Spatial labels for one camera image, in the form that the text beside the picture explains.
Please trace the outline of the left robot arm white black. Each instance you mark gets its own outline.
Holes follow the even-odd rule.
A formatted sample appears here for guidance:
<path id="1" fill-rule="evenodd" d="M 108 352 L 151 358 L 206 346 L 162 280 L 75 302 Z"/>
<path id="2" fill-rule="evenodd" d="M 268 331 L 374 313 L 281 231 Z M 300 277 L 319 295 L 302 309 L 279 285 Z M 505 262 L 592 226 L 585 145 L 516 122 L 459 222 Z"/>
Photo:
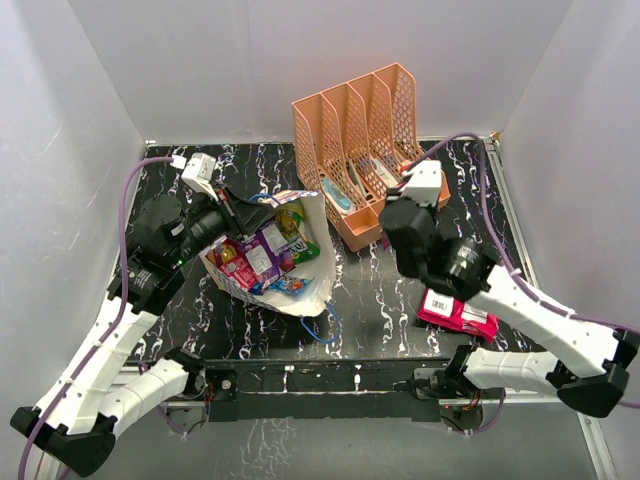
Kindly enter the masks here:
<path id="1" fill-rule="evenodd" d="M 241 199 L 226 188 L 198 194 L 188 209 L 168 194 L 146 201 L 122 256 L 126 264 L 111 281 L 90 333 L 51 390 L 11 418 L 28 446 L 86 478 L 147 412 L 175 396 L 200 396 L 207 383 L 204 361 L 180 347 L 117 390 L 111 385 L 183 285 L 184 264 L 221 238 L 255 233 L 274 217 L 276 206 L 274 200 Z"/>

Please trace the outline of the blue checkered paper bag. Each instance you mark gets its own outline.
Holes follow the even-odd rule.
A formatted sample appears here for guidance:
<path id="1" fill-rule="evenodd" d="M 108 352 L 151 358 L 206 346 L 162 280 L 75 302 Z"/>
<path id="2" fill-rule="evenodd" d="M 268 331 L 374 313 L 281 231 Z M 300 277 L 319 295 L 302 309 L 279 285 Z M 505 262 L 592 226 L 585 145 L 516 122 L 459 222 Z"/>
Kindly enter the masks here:
<path id="1" fill-rule="evenodd" d="M 267 288 L 261 290 L 258 288 L 258 284 L 250 291 L 245 292 L 232 280 L 227 279 L 206 258 L 206 254 L 222 241 L 232 239 L 242 246 L 251 235 L 244 239 L 225 236 L 216 240 L 200 254 L 205 269 L 219 289 L 231 297 L 246 304 L 297 317 L 300 319 L 302 327 L 316 341 L 323 344 L 336 342 L 342 333 L 343 324 L 332 302 L 336 280 L 336 258 L 325 216 L 324 197 L 317 192 L 287 190 L 274 195 L 256 194 L 253 199 L 273 205 L 276 211 L 288 202 L 301 201 L 305 211 L 306 233 L 310 236 L 311 241 L 320 248 L 320 254 L 314 260 L 295 264 L 292 271 L 283 275 L 312 279 L 312 283 L 304 293 L 297 297 L 270 291 Z"/>

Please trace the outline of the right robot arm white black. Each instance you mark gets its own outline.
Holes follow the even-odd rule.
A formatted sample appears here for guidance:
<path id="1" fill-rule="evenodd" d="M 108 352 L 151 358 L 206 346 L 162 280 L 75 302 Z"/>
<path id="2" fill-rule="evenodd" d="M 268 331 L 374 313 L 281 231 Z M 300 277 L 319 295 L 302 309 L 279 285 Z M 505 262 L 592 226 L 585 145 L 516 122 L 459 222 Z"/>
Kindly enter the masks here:
<path id="1" fill-rule="evenodd" d="M 463 345 L 447 366 L 422 374 L 416 389 L 435 398 L 466 397 L 493 388 L 554 395 L 582 414 L 605 418 L 620 404 L 639 336 L 577 320 L 498 262 L 470 237 L 446 238 L 435 210 L 393 199 L 379 215 L 398 272 L 428 290 L 496 316 L 542 346 L 533 353 Z"/>

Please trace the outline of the green yellow snack packet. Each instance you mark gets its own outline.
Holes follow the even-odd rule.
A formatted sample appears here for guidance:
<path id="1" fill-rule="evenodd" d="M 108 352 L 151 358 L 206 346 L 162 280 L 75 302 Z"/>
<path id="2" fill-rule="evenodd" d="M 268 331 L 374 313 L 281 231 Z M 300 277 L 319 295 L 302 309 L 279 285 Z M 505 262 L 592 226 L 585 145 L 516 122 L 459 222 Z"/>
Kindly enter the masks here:
<path id="1" fill-rule="evenodd" d="M 320 248 L 306 233 L 305 211 L 300 200 L 293 200 L 281 206 L 276 211 L 275 222 L 296 265 L 319 256 Z"/>

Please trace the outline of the purple snack packet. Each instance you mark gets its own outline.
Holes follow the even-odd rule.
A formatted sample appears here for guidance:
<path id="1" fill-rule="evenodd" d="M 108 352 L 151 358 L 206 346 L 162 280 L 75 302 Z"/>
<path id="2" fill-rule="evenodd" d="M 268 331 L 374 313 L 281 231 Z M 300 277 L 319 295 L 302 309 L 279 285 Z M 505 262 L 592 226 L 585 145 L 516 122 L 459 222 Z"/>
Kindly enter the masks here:
<path id="1" fill-rule="evenodd" d="M 261 290 L 295 268 L 290 245 L 275 221 L 257 230 L 242 247 Z"/>

